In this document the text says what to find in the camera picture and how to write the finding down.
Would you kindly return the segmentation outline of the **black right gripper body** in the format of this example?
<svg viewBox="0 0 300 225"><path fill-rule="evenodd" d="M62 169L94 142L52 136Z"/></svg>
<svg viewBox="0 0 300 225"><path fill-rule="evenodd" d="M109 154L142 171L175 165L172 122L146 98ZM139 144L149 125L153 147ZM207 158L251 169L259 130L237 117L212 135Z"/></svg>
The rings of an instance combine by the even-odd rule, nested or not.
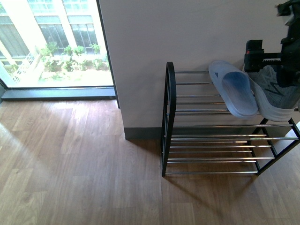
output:
<svg viewBox="0 0 300 225"><path fill-rule="evenodd" d="M300 2L289 0L276 5L277 15L285 16L287 37L281 40L281 52L265 53L262 40L249 40L244 55L246 72L259 72L266 65L277 67L277 82L281 87L300 85Z"/></svg>

